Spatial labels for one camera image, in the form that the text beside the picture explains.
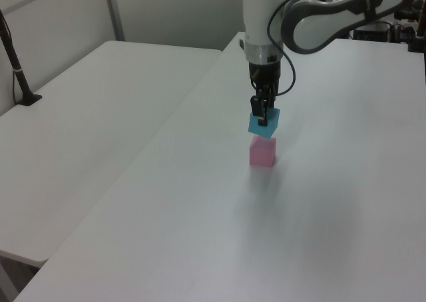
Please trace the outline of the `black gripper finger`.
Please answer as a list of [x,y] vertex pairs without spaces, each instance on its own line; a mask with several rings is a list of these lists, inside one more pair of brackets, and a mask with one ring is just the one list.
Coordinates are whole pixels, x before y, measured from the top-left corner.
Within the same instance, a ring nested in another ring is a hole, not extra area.
[[265,86],[256,87],[256,94],[251,97],[252,114],[258,119],[259,126],[268,124],[268,90]]
[[278,93],[278,82],[272,82],[268,85],[268,108],[273,108],[275,101],[276,101],[276,95]]

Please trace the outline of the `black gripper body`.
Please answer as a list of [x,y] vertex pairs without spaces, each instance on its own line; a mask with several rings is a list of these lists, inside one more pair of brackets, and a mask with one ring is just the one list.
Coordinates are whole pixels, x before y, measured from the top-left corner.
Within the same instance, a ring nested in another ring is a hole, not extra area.
[[263,88],[266,85],[276,85],[279,87],[281,75],[281,62],[275,62],[268,65],[257,65],[249,63],[250,81],[254,88]]

